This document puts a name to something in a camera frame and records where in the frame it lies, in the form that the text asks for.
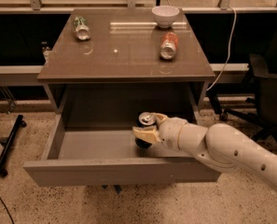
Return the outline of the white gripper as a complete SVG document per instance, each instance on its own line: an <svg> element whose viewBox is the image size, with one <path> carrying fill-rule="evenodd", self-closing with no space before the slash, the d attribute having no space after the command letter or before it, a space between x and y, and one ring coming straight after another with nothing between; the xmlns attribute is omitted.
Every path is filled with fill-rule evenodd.
<svg viewBox="0 0 277 224"><path fill-rule="evenodd" d="M154 125L144 128L133 127L134 136L152 145L161 142L168 149L178 150L179 135L187 121L180 118L168 118L161 113L153 113L153 116L156 124L159 125L159 130Z"/></svg>

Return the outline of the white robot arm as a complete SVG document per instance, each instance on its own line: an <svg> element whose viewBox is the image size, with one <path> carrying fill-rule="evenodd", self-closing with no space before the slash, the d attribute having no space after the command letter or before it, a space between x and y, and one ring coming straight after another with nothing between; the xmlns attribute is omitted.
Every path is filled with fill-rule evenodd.
<svg viewBox="0 0 277 224"><path fill-rule="evenodd" d="M221 173L238 168L257 175L277 191L277 155L258 145L239 130L223 123L209 128L160 113L143 113L141 125L132 129L149 144L183 151Z"/></svg>

